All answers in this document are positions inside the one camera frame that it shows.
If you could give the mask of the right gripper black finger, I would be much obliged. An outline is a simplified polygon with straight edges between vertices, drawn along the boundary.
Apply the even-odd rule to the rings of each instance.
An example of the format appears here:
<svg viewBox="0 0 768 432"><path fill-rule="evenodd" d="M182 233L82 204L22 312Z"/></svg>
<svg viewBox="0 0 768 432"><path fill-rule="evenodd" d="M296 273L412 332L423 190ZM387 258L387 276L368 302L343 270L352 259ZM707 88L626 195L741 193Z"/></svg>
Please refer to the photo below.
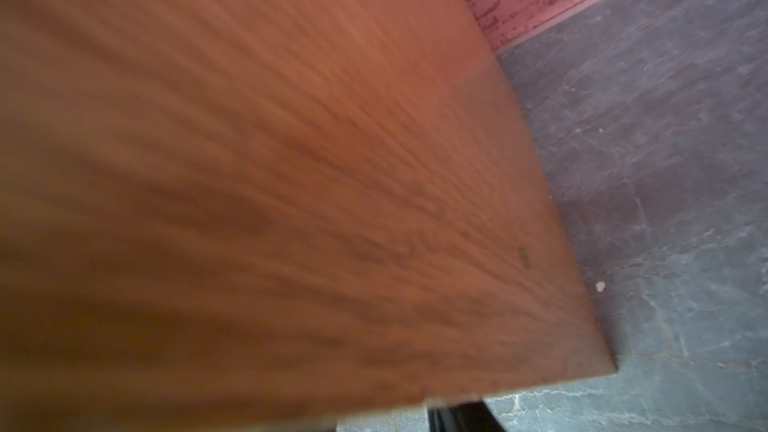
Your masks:
<svg viewBox="0 0 768 432"><path fill-rule="evenodd" d="M468 402L427 410L431 432L505 432L485 402Z"/></svg>

